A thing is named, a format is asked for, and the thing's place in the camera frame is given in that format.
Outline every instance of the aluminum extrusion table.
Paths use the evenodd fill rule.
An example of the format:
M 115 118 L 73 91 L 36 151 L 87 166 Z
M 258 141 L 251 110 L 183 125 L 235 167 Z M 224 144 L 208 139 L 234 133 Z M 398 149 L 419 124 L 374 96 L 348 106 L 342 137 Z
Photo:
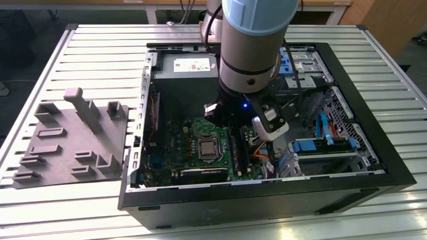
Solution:
M 16 190 L 12 176 L 29 144 L 40 102 L 81 87 L 96 106 L 120 101 L 137 116 L 147 43 L 199 42 L 199 26 L 79 25 L 65 30 L 0 149 L 0 238 L 92 239 L 426 239 L 427 101 L 367 30 L 355 26 L 290 26 L 290 42 L 327 42 L 395 145 L 418 184 L 339 214 L 186 227 L 149 232 L 117 210 L 120 181 Z M 128 132 L 133 122 L 128 122 Z M 131 146 L 132 139 L 125 139 Z

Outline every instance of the sticker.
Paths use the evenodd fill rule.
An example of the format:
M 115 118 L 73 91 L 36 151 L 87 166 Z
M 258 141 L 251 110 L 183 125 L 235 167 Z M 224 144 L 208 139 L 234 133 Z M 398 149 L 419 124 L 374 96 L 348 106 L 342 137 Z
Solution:
M 275 172 L 275 166 L 271 164 L 271 162 L 267 162 L 267 166 L 266 166 L 270 170 L 270 172 Z
M 276 111 L 275 109 L 270 109 L 267 111 L 264 111 L 264 116 L 268 122 L 271 122 L 271 120 L 274 120 L 278 117 Z
M 174 61 L 174 72 L 208 72 L 211 63 L 208 58 L 178 58 Z

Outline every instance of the cpu socket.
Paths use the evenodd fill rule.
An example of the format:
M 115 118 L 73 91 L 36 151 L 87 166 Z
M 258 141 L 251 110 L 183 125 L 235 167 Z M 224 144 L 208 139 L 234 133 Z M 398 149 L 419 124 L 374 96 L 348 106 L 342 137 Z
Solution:
M 216 136 L 200 136 L 198 138 L 199 159 L 207 164 L 215 162 L 220 156 L 219 138 Z

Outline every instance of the wooden cabinet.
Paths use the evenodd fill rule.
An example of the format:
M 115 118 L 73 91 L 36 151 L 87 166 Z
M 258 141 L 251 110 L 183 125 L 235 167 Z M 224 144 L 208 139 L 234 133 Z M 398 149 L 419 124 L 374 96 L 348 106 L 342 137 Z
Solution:
M 340 25 L 366 25 L 396 57 L 427 23 L 427 0 L 354 0 Z

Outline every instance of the motherboard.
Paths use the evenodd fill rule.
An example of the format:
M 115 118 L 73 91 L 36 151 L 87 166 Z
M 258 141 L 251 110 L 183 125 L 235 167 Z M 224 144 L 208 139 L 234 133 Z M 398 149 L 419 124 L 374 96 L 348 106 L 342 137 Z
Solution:
M 262 163 L 248 159 L 247 171 L 236 168 L 230 129 L 220 128 L 203 118 L 167 121 L 164 126 L 163 153 L 148 156 L 148 183 L 153 187 L 203 183 L 204 178 L 218 181 L 262 179 Z M 243 127 L 248 149 L 256 133 L 252 127 Z

